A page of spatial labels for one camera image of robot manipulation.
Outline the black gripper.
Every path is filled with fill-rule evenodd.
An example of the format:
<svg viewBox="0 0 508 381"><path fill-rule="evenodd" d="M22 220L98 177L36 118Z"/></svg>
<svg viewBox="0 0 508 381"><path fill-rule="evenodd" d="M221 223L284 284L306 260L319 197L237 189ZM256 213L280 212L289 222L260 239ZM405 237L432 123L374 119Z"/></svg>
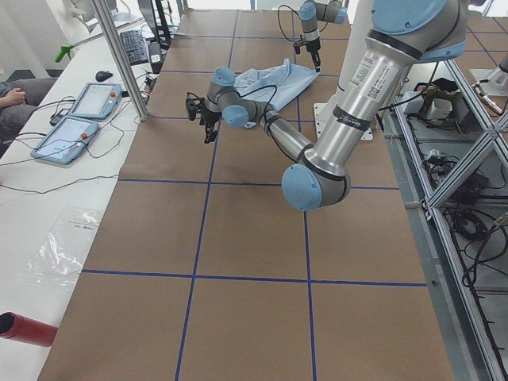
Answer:
<svg viewBox="0 0 508 381"><path fill-rule="evenodd" d="M311 59L314 64L314 68L316 72L321 71L321 59L319 56L319 50L321 49L320 37L317 37L313 40L304 40L302 37L293 40L293 48L296 55L301 54L301 49L305 48L309 54L311 54Z"/></svg>
<svg viewBox="0 0 508 381"><path fill-rule="evenodd" d="M187 92L185 107L187 117L190 121L194 121L197 115L200 115L199 124L205 126L206 137L204 143L210 144L215 142L217 139L215 125L219 121L219 113L213 111L211 107L206 104L205 98L199 97L191 92Z"/></svg>

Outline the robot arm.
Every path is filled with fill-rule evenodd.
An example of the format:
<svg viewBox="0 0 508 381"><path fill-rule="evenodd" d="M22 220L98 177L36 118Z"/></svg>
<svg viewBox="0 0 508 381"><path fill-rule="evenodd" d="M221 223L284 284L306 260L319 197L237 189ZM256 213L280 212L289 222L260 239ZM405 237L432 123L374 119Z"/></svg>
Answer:
<svg viewBox="0 0 508 381"><path fill-rule="evenodd" d="M316 142L294 129L270 102L243 97L227 67L215 70L205 97L189 94L186 99L187 115L205 128L207 141L215 139L220 120L233 128L254 123L264 129L292 160L282 188L296 210L343 200L351 186L346 162L402 77L415 64L455 58L465 47L465 1L374 1L357 15L367 18L366 50Z"/></svg>
<svg viewBox="0 0 508 381"><path fill-rule="evenodd" d="M305 1L298 10L298 17L301 21L302 35L293 41L293 48L298 55L302 47L310 54L316 72L321 71L321 49L320 29L318 22L343 24L348 9L348 1L328 1L319 3L316 1Z"/></svg>

